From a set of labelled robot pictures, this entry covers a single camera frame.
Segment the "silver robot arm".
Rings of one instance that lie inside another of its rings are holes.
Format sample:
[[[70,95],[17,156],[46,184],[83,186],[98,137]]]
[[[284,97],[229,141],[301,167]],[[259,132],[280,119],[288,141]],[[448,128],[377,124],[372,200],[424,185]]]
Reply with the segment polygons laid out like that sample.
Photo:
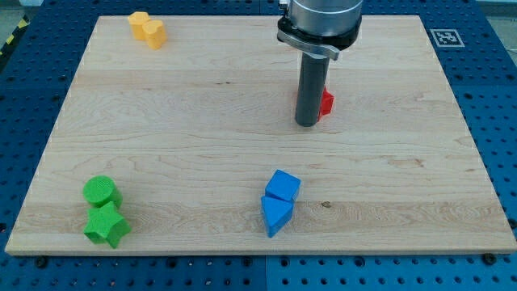
[[[362,0],[291,0],[288,17],[310,35],[337,36],[359,22],[362,4]]]

